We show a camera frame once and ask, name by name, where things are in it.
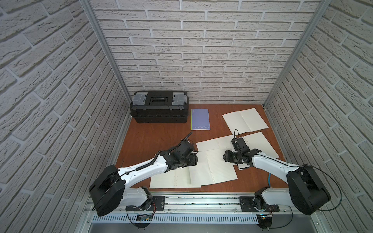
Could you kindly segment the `purple cover notebook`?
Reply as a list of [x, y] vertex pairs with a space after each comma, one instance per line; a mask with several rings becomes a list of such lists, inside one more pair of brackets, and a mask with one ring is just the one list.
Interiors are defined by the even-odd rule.
[[208, 109], [191, 109], [190, 129], [192, 131], [210, 131]]

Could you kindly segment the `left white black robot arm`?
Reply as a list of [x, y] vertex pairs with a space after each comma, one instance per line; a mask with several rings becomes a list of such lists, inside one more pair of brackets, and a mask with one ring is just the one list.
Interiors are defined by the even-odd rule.
[[98, 216], [105, 216], [121, 205], [147, 210], [153, 205], [149, 189], [132, 186], [155, 175], [196, 166], [197, 153], [194, 146], [184, 139], [168, 150], [158, 151], [152, 159], [145, 162], [122, 168], [107, 166], [89, 187], [94, 204], [92, 210]]

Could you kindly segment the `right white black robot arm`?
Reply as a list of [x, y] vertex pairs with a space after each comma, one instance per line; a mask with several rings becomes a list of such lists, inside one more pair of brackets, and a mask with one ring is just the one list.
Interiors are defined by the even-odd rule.
[[225, 151], [224, 161], [248, 168], [264, 170], [283, 180], [287, 188], [264, 187], [254, 194], [253, 206], [264, 211], [274, 205], [297, 208], [311, 215], [331, 200], [331, 195], [311, 165], [295, 165], [281, 161], [258, 149], [250, 149], [243, 138], [231, 140], [233, 150]]

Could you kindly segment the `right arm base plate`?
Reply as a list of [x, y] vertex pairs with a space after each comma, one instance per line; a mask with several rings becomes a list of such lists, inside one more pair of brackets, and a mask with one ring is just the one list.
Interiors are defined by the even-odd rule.
[[265, 201], [257, 196], [239, 197], [242, 212], [279, 212], [278, 205], [268, 205]]

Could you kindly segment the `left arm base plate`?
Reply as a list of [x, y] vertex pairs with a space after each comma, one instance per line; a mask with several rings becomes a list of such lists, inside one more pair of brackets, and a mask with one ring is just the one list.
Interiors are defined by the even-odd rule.
[[146, 200], [144, 204], [140, 207], [137, 206], [126, 206], [126, 211], [134, 212], [134, 211], [164, 211], [165, 206], [165, 196], [153, 196], [151, 200]]

